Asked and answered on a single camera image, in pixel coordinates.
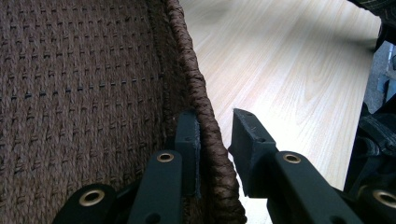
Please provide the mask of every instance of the wicker texture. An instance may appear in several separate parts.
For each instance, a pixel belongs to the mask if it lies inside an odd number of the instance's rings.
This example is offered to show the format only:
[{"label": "wicker texture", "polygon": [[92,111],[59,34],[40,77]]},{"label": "wicker texture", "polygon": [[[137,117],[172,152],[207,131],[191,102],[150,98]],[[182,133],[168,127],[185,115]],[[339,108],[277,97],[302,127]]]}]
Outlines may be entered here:
[{"label": "wicker texture", "polygon": [[0,8],[0,220],[51,222],[82,186],[116,189],[195,107],[201,201],[186,222],[244,222],[178,1],[8,1]]}]

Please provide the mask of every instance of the brass grommet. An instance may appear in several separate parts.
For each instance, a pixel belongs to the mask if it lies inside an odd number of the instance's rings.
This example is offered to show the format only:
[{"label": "brass grommet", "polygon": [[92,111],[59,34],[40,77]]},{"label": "brass grommet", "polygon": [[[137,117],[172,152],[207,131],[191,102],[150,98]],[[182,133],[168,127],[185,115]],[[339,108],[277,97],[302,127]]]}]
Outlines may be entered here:
[{"label": "brass grommet", "polygon": [[175,156],[170,153],[162,153],[157,157],[157,161],[160,162],[169,162],[172,161]]},{"label": "brass grommet", "polygon": [[101,189],[91,189],[85,192],[79,198],[79,204],[84,207],[89,207],[96,205],[97,203],[101,202],[105,198],[105,192]]},{"label": "brass grommet", "polygon": [[301,159],[298,156],[295,156],[290,153],[283,155],[283,160],[288,161],[290,163],[300,163],[301,161]]},{"label": "brass grommet", "polygon": [[396,196],[382,189],[375,190],[373,196],[382,204],[396,208]]}]

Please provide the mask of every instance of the wooden floor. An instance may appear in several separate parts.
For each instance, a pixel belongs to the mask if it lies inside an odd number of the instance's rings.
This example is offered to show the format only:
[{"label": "wooden floor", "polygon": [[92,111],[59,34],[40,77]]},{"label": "wooden floor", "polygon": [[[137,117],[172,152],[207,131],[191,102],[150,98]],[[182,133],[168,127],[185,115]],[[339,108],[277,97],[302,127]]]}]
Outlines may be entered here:
[{"label": "wooden floor", "polygon": [[[180,4],[225,146],[246,109],[341,189],[380,20],[346,0]],[[241,201],[248,223],[271,223],[264,200]]]}]

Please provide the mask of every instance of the woven rattan wall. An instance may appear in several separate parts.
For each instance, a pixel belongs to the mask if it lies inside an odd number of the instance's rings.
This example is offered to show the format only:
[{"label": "woven rattan wall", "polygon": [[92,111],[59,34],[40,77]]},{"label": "woven rattan wall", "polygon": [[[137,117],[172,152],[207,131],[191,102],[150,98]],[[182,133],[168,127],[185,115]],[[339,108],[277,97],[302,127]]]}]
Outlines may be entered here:
[{"label": "woven rattan wall", "polygon": [[140,177],[194,107],[204,198],[188,223],[246,221],[178,1],[0,3],[0,220],[48,223],[77,189]]}]

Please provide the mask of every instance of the brown woven material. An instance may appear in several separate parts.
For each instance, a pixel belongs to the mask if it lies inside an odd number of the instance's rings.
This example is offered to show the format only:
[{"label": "brown woven material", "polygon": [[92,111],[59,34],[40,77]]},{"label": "brown woven material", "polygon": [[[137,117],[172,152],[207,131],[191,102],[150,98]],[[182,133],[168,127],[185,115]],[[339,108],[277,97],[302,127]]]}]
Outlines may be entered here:
[{"label": "brown woven material", "polygon": [[48,223],[82,186],[119,189],[193,106],[202,200],[190,223],[246,221],[178,1],[0,3],[0,220]]}]

